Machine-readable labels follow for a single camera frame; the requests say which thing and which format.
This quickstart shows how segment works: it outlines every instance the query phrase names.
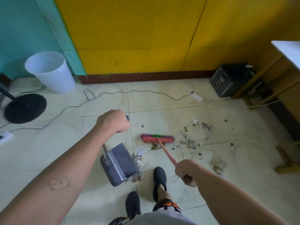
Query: left arm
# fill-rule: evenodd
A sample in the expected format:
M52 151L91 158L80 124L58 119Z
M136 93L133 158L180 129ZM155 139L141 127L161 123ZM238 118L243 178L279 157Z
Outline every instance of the left arm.
M121 110L94 128L35 177L0 213L0 224L60 224L80 195L102 145L129 128Z

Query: tattoo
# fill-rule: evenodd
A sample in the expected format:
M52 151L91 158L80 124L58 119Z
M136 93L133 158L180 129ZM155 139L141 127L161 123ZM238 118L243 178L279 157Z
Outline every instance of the tattoo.
M52 191L60 191L70 186L70 181L67 176L50 178L47 183Z

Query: person's right hand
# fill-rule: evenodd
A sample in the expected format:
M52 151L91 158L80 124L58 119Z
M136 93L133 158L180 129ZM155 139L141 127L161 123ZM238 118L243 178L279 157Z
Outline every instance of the person's right hand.
M107 131L112 130L114 133L121 133L129 129L130 123L127 121L125 113L118 110L110 110L97 119L95 127L104 126Z
M199 166L193 160L182 160L178 162L177 166L175 167L175 174L182 179L182 181L190 186L190 181L186 179L186 175L193 177L195 168Z

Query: white bucket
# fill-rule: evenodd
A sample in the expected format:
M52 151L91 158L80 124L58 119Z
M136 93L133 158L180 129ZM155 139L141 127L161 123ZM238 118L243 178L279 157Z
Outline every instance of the white bucket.
M32 55L25 62L25 69L53 92L66 93L75 86L66 58L56 51Z

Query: shorts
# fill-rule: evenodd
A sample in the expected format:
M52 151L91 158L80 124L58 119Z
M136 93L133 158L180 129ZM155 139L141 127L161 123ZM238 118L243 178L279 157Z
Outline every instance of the shorts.
M158 210L173 210L175 212L182 213L181 209L178 207L177 204L175 204L171 199L165 198L159 202L156 203L156 205L153 207L153 212ZM118 217L111 221L109 225L123 225L130 221L130 218L128 217Z

